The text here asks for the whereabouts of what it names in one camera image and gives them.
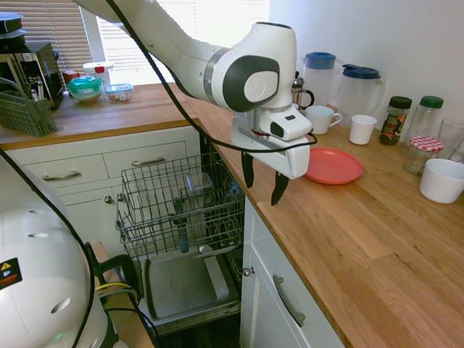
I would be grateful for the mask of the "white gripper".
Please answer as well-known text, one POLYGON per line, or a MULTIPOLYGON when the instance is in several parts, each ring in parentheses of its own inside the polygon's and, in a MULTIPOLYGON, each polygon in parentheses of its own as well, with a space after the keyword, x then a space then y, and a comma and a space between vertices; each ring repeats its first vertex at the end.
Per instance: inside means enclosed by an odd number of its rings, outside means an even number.
POLYGON ((301 177, 307 172, 310 145, 305 136, 290 141, 284 141, 272 135, 260 138, 248 128, 244 115, 236 115, 231 126, 231 140, 235 146, 242 149, 255 150, 283 149, 297 144, 302 145, 284 152, 241 153, 241 166, 247 188, 251 188, 254 183, 254 158, 277 171, 275 173, 275 187, 271 195, 272 206, 280 201, 288 186, 289 179, 301 177))

